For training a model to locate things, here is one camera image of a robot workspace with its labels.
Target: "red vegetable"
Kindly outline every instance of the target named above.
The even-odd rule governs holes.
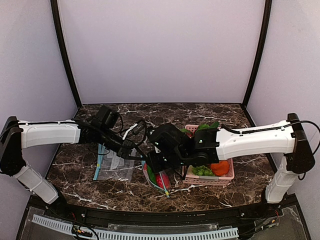
[[[170,184],[170,180],[169,180],[168,175],[167,175],[165,172],[162,172],[162,173],[161,173],[161,176],[162,176],[162,179],[163,179],[165,188],[166,188],[167,190],[169,190],[171,184]],[[160,188],[164,189],[164,185],[163,185],[163,183],[162,183],[161,176],[160,176],[159,173],[156,174],[156,175],[155,175],[155,180],[156,180],[156,184],[157,184]]]

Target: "orange pumpkin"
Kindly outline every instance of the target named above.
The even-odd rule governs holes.
[[[220,161],[219,163],[211,164],[210,168],[214,175],[220,177],[229,172],[230,165],[228,161],[224,160]]]

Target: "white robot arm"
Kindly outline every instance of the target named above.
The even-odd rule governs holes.
[[[131,150],[136,148],[154,172],[168,168],[168,162],[171,167],[202,165],[239,156],[283,153],[281,165],[265,190],[266,202],[276,204],[281,202],[299,174],[306,173],[315,164],[302,121],[295,113],[289,114],[288,120],[271,125],[243,129],[222,126],[220,129],[198,131],[193,139],[173,125],[165,124],[148,135],[149,141],[161,152],[149,152],[147,156],[136,144],[123,140],[110,130],[117,116],[116,112],[104,108],[90,123],[84,120],[27,122],[10,117],[0,136],[0,170],[16,178],[47,204],[53,204],[61,196],[22,158],[22,149],[48,144],[96,142],[124,159],[141,160],[130,156]],[[142,129],[147,131],[144,121],[139,122],[133,132]]]

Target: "brown marble surface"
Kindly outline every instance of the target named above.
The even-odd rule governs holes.
[[[84,105],[77,118],[95,115],[101,105]],[[108,104],[121,113],[125,128],[143,118],[156,127],[172,123],[178,128],[186,124],[219,121],[232,128],[250,127],[239,104],[218,103],[148,103]],[[142,145],[147,152],[153,147]],[[56,185],[68,203],[91,208],[136,212],[187,212],[237,207],[260,201],[263,188],[274,173],[264,155],[233,159],[235,178],[226,186],[194,186],[183,184],[172,170],[170,198],[151,188],[136,161],[131,182],[117,180],[93,181],[97,155],[88,145],[63,144],[53,162],[47,179]]]

